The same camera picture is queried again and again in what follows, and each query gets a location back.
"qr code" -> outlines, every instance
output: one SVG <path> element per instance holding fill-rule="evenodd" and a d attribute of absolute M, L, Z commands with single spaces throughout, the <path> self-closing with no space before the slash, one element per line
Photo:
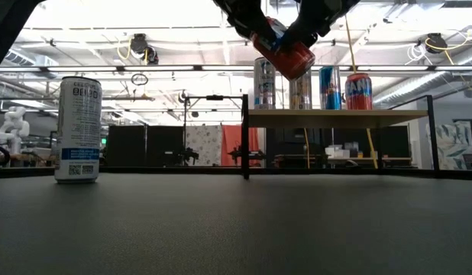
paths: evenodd
<path fill-rule="evenodd" d="M 93 166 L 92 165 L 83 165 L 82 174 L 92 175 L 93 174 Z"/>
<path fill-rule="evenodd" d="M 70 165 L 70 171 L 68 172 L 70 176 L 81 175 L 82 166 L 81 165 Z"/>

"ceiling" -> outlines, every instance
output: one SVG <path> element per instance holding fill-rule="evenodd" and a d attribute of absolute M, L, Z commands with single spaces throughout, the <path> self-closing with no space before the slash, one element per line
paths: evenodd
<path fill-rule="evenodd" d="M 465 42 L 467 29 L 472 30 L 472 8 L 440 8 L 442 1 L 418 1 L 421 5 L 406 5 L 384 18 L 394 7 L 393 1 L 362 1 L 349 14 L 351 39 L 354 42 L 356 63 L 360 65 L 418 65 L 425 58 L 412 61 L 408 50 L 426 34 L 441 33 L 449 47 Z M 291 24 L 298 14 L 295 5 L 283 2 L 277 11 L 275 1 L 263 1 L 267 15 Z M 13 50 L 34 59 L 38 54 L 49 57 L 59 66 L 120 66 L 143 65 L 141 60 L 126 55 L 126 45 L 133 34 L 144 33 L 149 44 L 157 49 L 160 65 L 217 64 L 250 65 L 260 54 L 239 37 L 226 23 L 221 11 L 210 0 L 49 0 L 38 5 L 16 40 Z M 348 36 L 344 18 L 332 26 L 326 37 L 321 37 L 311 50 L 319 64 L 351 64 Z M 451 51 L 462 52 L 472 45 L 472 32 L 464 46 Z M 446 60 L 444 54 L 425 55 L 432 63 Z M 14 66 L 4 61 L 2 66 Z M 156 72 L 146 73 L 149 83 L 138 87 L 131 83 L 133 73 L 90 73 L 99 79 L 104 96 L 125 97 L 143 93 L 154 101 L 117 101 L 117 108 L 173 108 L 181 109 L 177 99 L 185 90 L 190 95 L 241 95 L 251 94 L 251 73 L 207 72 Z M 6 74 L 0 77 L 32 89 L 49 92 L 57 89 L 59 82 L 32 74 Z M 373 92 L 378 94 L 398 83 L 404 76 L 373 76 Z M 313 77 L 314 87 L 318 77 Z M 277 77 L 279 106 L 288 99 L 288 82 Z M 314 92 L 313 102 L 319 107 L 319 95 Z M 199 102 L 193 108 L 233 108 L 231 112 L 203 112 L 199 121 L 237 121 L 238 107 L 233 102 Z M 150 124 L 180 124 L 166 112 L 138 113 Z"/>

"white figure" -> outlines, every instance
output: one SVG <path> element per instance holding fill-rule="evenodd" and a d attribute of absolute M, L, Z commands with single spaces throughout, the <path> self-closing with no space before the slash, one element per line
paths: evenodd
<path fill-rule="evenodd" d="M 10 154 L 19 154 L 22 138 L 29 135 L 29 122 L 24 121 L 24 115 L 24 107 L 10 107 L 5 113 L 5 122 L 0 127 L 0 144 L 7 144 Z"/>

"gray tabletop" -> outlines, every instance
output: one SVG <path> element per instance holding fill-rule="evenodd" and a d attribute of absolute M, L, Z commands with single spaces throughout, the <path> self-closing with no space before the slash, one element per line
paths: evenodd
<path fill-rule="evenodd" d="M 472 274 L 472 181 L 0 180 L 0 274 Z"/>

